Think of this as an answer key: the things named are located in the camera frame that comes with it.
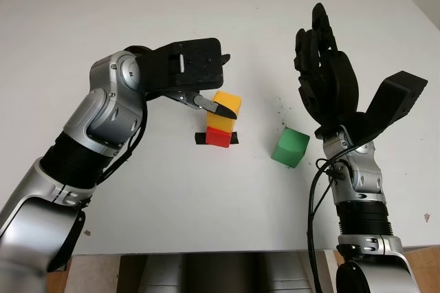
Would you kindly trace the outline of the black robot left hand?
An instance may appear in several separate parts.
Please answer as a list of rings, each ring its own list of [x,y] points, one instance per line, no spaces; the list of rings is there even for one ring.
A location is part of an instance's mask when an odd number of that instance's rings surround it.
[[[147,101],[165,96],[194,109],[237,119],[232,109],[200,94],[201,90],[223,85],[223,66],[230,55],[221,53],[218,39],[178,41],[156,50],[131,45],[125,50],[135,56],[140,69],[140,90]]]

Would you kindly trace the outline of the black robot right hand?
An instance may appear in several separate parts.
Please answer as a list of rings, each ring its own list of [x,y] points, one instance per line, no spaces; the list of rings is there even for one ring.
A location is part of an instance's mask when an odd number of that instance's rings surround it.
[[[311,29],[296,33],[294,67],[300,73],[300,98],[319,124],[315,136],[323,139],[357,112],[358,81],[348,56],[338,49],[325,7],[312,10]]]

